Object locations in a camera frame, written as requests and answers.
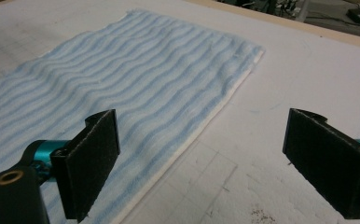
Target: white table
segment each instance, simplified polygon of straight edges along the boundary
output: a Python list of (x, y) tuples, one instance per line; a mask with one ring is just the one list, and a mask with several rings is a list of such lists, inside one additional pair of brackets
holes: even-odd
[(344, 220), (282, 153), (290, 107), (360, 137), (360, 37), (193, 1), (6, 1), (0, 76), (137, 7), (240, 35), (265, 47), (261, 63), (123, 223), (360, 223)]

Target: wavy fabric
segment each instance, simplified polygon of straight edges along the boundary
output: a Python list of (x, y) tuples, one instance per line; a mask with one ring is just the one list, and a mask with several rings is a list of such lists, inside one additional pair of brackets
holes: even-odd
[[(84, 222), (118, 222), (228, 102), (263, 51), (143, 10), (78, 35), (0, 78), (0, 171), (34, 140), (72, 139), (87, 116), (115, 108), (121, 154)], [(41, 189), (51, 223), (65, 222), (55, 184)]]

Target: black gripper pad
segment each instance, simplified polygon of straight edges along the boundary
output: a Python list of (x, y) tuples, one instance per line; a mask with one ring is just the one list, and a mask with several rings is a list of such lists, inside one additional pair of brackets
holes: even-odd
[(66, 218), (78, 222), (88, 215), (120, 152), (115, 110), (92, 115), (86, 124), (50, 155)]
[(360, 143), (325, 122), (290, 109), (284, 154), (345, 218), (360, 218)]

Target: blue stripe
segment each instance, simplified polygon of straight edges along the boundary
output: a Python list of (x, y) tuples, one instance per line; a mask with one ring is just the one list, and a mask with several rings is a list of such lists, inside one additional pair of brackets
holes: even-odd
[[(148, 23), (147, 25), (151, 25), (151, 24), (157, 22), (157, 20), (158, 20), (158, 18), (151, 18), (151, 19), (154, 19), (154, 20), (152, 20), (152, 21), (151, 21), (150, 23)], [(144, 25), (143, 25), (143, 22), (144, 22), (144, 21), (148, 21), (148, 20), (142, 20), (142, 22), (140, 22), (140, 23), (142, 23), (142, 24), (139, 24), (139, 23), (138, 23), (139, 28), (138, 28), (137, 30), (135, 30), (135, 27), (133, 26), (133, 27), (128, 27), (127, 30), (121, 32), (120, 29), (121, 29), (121, 28), (124, 28), (124, 26), (126, 26), (126, 25), (128, 24), (128, 22), (125, 22), (125, 23), (123, 24), (123, 26), (119, 26), (118, 29), (111, 31), (107, 36), (109, 37), (109, 36), (112, 35), (114, 32), (121, 32), (123, 35), (133, 35), (134, 33), (139, 33), (139, 32), (143, 34), (144, 31), (145, 31)], [(86, 52), (87, 52), (88, 49), (90, 49), (90, 48), (92, 48), (92, 47), (94, 47), (94, 46), (96, 46), (97, 44), (100, 43), (99, 40), (96, 40), (96, 39), (93, 38), (93, 33), (90, 34), (90, 35), (86, 35), (85, 38), (83, 38), (82, 41), (81, 41), (79, 44), (73, 46), (73, 49), (85, 49)], [(93, 40), (94, 40), (94, 42), (92, 42), (92, 43), (95, 43), (95, 44), (92, 45), (90, 48), (85, 48), (85, 47), (86, 47), (86, 45), (85, 45), (85, 44), (86, 44), (86, 41), (93, 41)], [(117, 42), (115, 42), (115, 41), (117, 41), (117, 39), (114, 38), (111, 42), (109, 42), (109, 45), (108, 45), (107, 47), (108, 47), (108, 48), (113, 48), (113, 45), (114, 45), (115, 43), (117, 43)], [(47, 57), (49, 57), (51, 54), (54, 54), (56, 51), (59, 51), (59, 50), (58, 50), (58, 49), (53, 50), (51, 53), (49, 53), (49, 54), (47, 55)], [(74, 69), (75, 67), (77, 67), (77, 66), (83, 64), (85, 61), (87, 61), (87, 60), (88, 60), (88, 57), (93, 57), (93, 58), (95, 58), (95, 56), (100, 53), (99, 51), (94, 52), (94, 53), (93, 53), (93, 52), (94, 52), (94, 51), (92, 51), (92, 54), (89, 54), (89, 55), (85, 54), (84, 57), (80, 57), (80, 55), (82, 56), (82, 55), (85, 53), (84, 51), (81, 51), (81, 52), (79, 52), (78, 54), (73, 54), (73, 55), (64, 54), (63, 57), (64, 57), (66, 60), (63, 60), (63, 58), (51, 60), (50, 58), (48, 58), (48, 59), (42, 61), (42, 63), (44, 63), (44, 66), (43, 66), (43, 67), (39, 67), (39, 66), (41, 65), (41, 63), (35, 63), (34, 66), (32, 66), (32, 67), (29, 69), (29, 71), (23, 71), (23, 73), (21, 73), (21, 74), (22, 74), (21, 77), (31, 77), (32, 74), (36, 74), (36, 73), (38, 73), (38, 74), (43, 73), (43, 74), (44, 74), (44, 73), (45, 73), (45, 70), (48, 69), (48, 68), (50, 68), (51, 66), (55, 66), (55, 69), (57, 69), (57, 70), (64, 68), (64, 67), (60, 67), (61, 65), (64, 65), (65, 67), (68, 67), (69, 69)], [(70, 64), (70, 62), (73, 61), (73, 60), (75, 60), (75, 59), (84, 59), (84, 61), (83, 61), (83, 62), (79, 62), (78, 64), (75, 64), (75, 65)], [(51, 73), (48, 73), (46, 76), (43, 76), (43, 79), (41, 79), (41, 76), (31, 77), (31, 78), (33, 78), (33, 79), (35, 79), (35, 80), (40, 80), (40, 81), (41, 81), (41, 82), (40, 82), (40, 85), (34, 86), (33, 89), (31, 89), (31, 90), (25, 90), (25, 91), (23, 91), (23, 92), (21, 92), (21, 93), (26, 93), (26, 92), (28, 92), (28, 91), (38, 90), (39, 88), (41, 88), (41, 86), (43, 86), (45, 83), (49, 82), (49, 81), (53, 78), (53, 76), (51, 76), (51, 75), (52, 75), (52, 72), (51, 72)], [(10, 89), (9, 89), (8, 91), (11, 91), (11, 90), (17, 89), (17, 88), (21, 88), (21, 87), (24, 87), (24, 86), (27, 87), (28, 85), (27, 85), (27, 83), (24, 82), (25, 80), (21, 81), (21, 80), (19, 80), (19, 78), (20, 78), (20, 77), (10, 76), (10, 78), (9, 78), (8, 80), (5, 80), (5, 82), (3, 82), (3, 85), (6, 84), (6, 81), (17, 81), (17, 80), (18, 80), (19, 82), (16, 83), (16, 84), (18, 84), (18, 85), (10, 86)], [(3, 95), (8, 95), (8, 91), (3, 92), (3, 94), (1, 94), (0, 97), (3, 97)]]

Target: towel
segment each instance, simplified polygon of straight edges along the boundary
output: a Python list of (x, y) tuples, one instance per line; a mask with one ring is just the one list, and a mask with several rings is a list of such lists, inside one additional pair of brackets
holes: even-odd
[[(114, 108), (121, 154), (84, 222), (117, 223), (223, 108), (263, 52), (235, 35), (145, 10), (77, 35), (0, 78), (0, 172), (34, 140), (72, 139), (86, 117)], [(55, 183), (41, 191), (51, 223), (65, 222)]]

